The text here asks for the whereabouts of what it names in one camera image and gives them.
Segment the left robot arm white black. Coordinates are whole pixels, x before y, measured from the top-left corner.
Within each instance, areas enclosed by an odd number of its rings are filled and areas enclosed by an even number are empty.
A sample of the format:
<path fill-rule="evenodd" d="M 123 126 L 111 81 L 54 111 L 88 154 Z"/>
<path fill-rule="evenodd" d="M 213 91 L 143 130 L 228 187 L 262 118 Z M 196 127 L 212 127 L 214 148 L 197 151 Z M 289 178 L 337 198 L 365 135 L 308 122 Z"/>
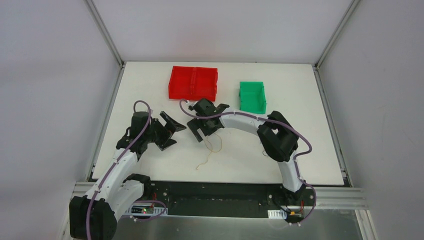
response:
<path fill-rule="evenodd" d="M 134 173 L 133 167 L 149 144 L 155 144 L 164 151 L 177 143 L 172 139 L 173 134 L 186 129 L 164 111 L 160 112 L 160 116 L 165 125 L 148 111 L 133 113 L 130 126 L 116 144 L 108 170 L 83 196 L 74 196 L 69 203 L 72 238 L 111 240 L 119 219 L 130 206 L 137 200 L 144 203 L 152 198 L 150 177 Z"/>

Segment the red two-compartment plastic bin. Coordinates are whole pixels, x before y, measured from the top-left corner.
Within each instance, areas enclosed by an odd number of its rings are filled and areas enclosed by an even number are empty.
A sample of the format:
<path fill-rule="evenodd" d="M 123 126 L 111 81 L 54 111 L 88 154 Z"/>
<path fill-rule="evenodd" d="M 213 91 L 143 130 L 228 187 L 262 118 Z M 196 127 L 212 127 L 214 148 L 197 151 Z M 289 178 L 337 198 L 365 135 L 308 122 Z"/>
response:
<path fill-rule="evenodd" d="M 214 102 L 217 95 L 217 82 L 217 68 L 173 66 L 168 83 L 168 98 L 189 101 L 205 98 Z"/>

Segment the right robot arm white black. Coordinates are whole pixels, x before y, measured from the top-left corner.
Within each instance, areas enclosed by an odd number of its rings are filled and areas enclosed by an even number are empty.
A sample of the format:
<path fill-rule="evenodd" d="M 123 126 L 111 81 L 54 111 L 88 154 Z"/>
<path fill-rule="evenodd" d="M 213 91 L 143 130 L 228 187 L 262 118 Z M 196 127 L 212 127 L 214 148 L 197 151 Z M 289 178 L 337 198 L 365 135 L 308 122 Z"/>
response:
<path fill-rule="evenodd" d="M 234 109 L 228 104 L 215 106 L 206 98 L 189 103 L 187 108 L 182 107 L 181 110 L 192 117 L 187 125 L 199 142 L 224 128 L 258 136 L 267 156 L 278 164 L 282 186 L 285 189 L 284 200 L 290 205 L 296 205 L 303 200 L 302 189 L 306 185 L 300 178 L 296 158 L 300 156 L 298 141 L 305 138 L 280 112 L 272 111 L 269 115 L 253 114 Z"/>

